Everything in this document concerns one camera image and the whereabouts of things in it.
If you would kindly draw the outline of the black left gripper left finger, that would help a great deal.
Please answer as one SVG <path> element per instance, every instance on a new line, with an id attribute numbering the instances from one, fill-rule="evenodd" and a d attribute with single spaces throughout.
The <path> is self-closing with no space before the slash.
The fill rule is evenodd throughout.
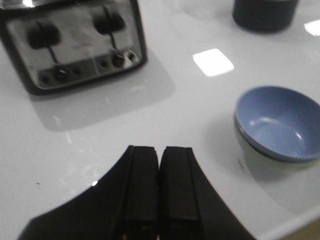
<path id="1" fill-rule="evenodd" d="M 158 157 L 153 147 L 127 147 L 98 182 L 29 221 L 20 240 L 155 240 Z"/>

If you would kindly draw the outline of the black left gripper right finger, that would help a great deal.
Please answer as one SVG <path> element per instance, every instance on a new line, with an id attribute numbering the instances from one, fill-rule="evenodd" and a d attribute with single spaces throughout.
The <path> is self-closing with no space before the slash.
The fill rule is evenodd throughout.
<path id="1" fill-rule="evenodd" d="M 213 188 L 192 148 L 168 146 L 159 176 L 160 239 L 254 239 Z"/>

